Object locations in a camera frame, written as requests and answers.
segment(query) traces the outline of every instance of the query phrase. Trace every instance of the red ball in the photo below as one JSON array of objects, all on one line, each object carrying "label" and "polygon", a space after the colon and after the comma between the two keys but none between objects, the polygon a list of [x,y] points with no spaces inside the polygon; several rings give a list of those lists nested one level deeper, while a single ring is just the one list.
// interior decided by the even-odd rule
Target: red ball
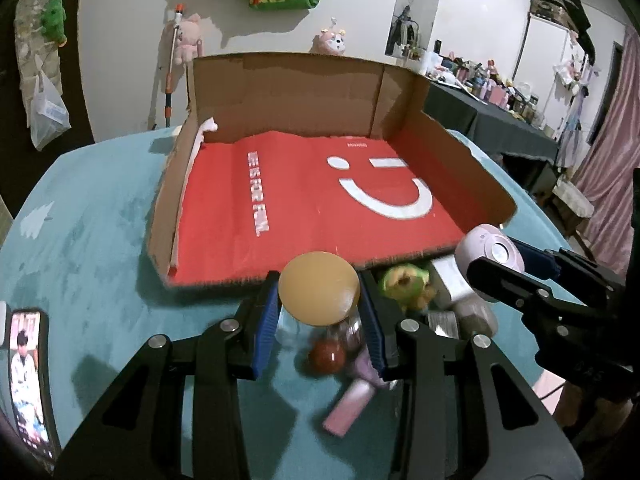
[{"label": "red ball", "polygon": [[321,375],[335,374],[342,370],[347,359],[347,352],[339,341],[320,339],[309,352],[311,369]]}]

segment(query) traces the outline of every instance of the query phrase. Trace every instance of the white stain on tablecloth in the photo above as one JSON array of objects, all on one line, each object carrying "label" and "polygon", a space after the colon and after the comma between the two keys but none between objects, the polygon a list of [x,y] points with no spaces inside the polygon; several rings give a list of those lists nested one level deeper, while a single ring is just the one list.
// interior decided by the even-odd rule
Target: white stain on tablecloth
[{"label": "white stain on tablecloth", "polygon": [[40,234],[40,230],[52,206],[53,202],[37,207],[25,216],[20,222],[20,234],[25,238],[33,238],[35,240]]}]

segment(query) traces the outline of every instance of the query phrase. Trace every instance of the dark gray tablecloth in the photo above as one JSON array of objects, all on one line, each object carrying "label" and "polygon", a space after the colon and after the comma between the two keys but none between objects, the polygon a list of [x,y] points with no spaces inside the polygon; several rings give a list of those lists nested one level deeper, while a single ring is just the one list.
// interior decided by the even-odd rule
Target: dark gray tablecloth
[{"label": "dark gray tablecloth", "polygon": [[539,129],[491,103],[479,103],[462,90],[433,83],[424,112],[449,130],[457,130],[485,153],[504,153],[553,164],[558,144]]}]

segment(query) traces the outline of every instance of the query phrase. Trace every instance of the table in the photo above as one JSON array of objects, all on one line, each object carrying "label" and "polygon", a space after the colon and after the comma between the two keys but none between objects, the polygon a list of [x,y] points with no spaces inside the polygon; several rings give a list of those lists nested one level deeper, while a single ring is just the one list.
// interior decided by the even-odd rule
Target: table
[{"label": "table", "polygon": [[492,103],[481,103],[460,89],[434,83],[429,88],[424,112],[445,128],[465,134],[489,155],[503,153],[552,165],[558,144],[539,129],[519,121]]},{"label": "table", "polygon": [[[95,401],[150,336],[201,334],[232,314],[237,290],[169,291],[146,256],[145,231],[172,129],[120,137],[60,156],[17,216],[0,250],[0,298],[49,314],[49,379],[64,446]],[[477,146],[452,132],[518,205],[507,234],[539,248],[568,247],[553,224]],[[21,233],[34,209],[52,204],[37,238]],[[557,297],[573,297],[551,284]],[[530,384],[541,369],[533,336],[503,304],[495,341]],[[386,479],[397,428],[397,393],[379,392],[344,439],[320,423],[346,387],[297,372],[301,356],[274,348],[257,383],[239,381],[242,426],[256,479]],[[0,351],[0,408],[11,413],[8,357]],[[183,472],[191,473],[193,383],[184,403]]]}]

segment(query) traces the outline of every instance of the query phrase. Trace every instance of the cardboard box wall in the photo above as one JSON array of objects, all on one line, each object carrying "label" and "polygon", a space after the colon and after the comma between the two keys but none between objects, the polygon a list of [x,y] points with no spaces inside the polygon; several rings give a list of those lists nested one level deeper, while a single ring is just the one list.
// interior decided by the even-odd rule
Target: cardboard box wall
[{"label": "cardboard box wall", "polygon": [[[147,239],[165,283],[191,151],[198,126],[210,117],[218,131],[206,133],[205,142],[234,142],[268,130],[385,139],[465,231],[484,222],[500,225],[516,211],[469,149],[423,113],[430,82],[409,70],[314,54],[231,54],[194,60],[187,80],[190,113],[168,157]],[[439,170],[450,175],[446,182],[433,179]],[[475,198],[480,218],[466,217],[457,191]]]}]

